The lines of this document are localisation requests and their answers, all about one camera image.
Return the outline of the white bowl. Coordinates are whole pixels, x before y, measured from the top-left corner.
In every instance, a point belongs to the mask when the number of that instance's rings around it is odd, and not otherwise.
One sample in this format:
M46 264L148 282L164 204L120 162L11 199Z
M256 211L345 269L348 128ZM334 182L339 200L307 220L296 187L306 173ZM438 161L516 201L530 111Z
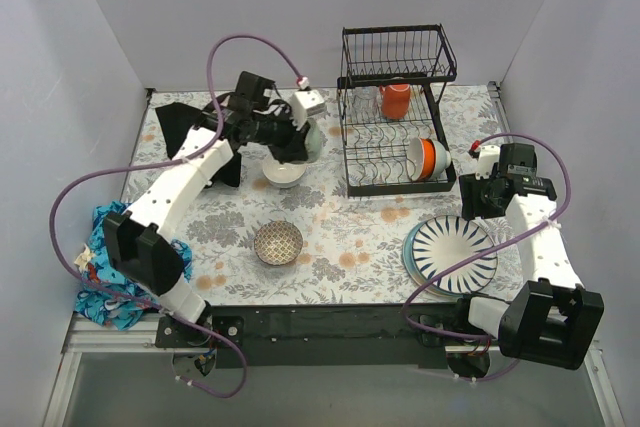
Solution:
M434 147L434 169L431 179L435 180L451 165L451 155L441 142L433 140L432 144Z

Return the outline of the orange ceramic mug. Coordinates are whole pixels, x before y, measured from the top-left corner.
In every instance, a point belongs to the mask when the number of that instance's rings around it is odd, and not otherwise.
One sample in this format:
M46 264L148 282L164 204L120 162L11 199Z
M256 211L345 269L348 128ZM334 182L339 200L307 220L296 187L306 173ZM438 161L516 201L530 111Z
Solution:
M410 106L411 87L409 84L391 84L380 86L381 114L390 120L401 120Z

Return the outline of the orange bowl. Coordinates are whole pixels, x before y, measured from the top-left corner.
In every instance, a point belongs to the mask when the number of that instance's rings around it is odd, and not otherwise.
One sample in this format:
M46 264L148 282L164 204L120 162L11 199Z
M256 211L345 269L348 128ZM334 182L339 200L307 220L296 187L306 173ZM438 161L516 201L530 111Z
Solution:
M430 178L435 173L438 154L435 143L430 139L420 139L420 146L422 148L423 160L419 179L423 180Z

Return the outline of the cream pink bowl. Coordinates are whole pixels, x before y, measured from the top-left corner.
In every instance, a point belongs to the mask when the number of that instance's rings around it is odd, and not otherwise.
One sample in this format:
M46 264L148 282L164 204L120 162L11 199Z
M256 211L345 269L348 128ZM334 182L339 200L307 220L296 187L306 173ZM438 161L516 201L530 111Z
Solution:
M262 171L268 182L277 188L286 189L298 185L306 173L305 164L280 163L267 157L262 162Z

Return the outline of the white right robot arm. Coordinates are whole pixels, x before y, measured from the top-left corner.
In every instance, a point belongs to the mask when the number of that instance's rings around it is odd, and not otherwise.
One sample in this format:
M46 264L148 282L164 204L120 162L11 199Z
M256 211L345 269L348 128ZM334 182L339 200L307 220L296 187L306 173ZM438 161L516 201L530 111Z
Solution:
M476 170L460 177L462 217L504 217L520 231L524 284L510 301L466 297L452 320L454 336L475 344L486 334L506 357L569 370L581 366L604 313L600 294L585 289L566 252L551 180L538 176L533 146L474 144Z

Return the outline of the clear faceted glass tumbler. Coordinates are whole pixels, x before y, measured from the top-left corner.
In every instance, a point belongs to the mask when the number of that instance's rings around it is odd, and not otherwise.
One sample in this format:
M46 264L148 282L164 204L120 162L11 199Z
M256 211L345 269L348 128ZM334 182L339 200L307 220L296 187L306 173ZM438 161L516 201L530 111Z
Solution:
M375 108L377 88L374 86L356 87L353 89L352 105L354 111L368 115Z

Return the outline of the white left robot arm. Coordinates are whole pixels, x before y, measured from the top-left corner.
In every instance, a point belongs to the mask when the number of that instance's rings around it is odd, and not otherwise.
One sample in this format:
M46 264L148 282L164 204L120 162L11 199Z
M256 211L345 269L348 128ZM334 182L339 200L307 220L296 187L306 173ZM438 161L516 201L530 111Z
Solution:
M213 104L194 109L174 102L158 111L172 166L123 213L103 221L111 266L152 295L159 308L182 319L178 334L193 347L213 333L203 316L205 301L189 286L183 261L172 248L174 232L192 202L214 182L238 187L240 148L267 147L282 164L316 161L322 149L313 115L325 109L322 95L309 87L288 99L273 98L274 81L242 72L232 92Z

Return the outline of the green celadon bowl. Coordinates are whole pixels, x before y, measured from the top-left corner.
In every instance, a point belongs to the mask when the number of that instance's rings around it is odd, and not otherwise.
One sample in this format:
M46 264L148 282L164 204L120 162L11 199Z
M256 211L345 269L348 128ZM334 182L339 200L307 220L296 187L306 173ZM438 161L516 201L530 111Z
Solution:
M315 163L321 156L323 148L323 134L317 122L310 118L307 121L308 131L305 136L304 146L307 154L307 163Z

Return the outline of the black wire dish rack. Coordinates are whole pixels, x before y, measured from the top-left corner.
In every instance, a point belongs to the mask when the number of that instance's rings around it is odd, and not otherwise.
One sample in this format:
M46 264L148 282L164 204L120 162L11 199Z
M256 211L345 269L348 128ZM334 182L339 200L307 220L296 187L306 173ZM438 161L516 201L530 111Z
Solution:
M339 121L350 197L446 192L447 162L428 172L414 138L448 145L439 102L457 77L440 24L345 28L337 79Z

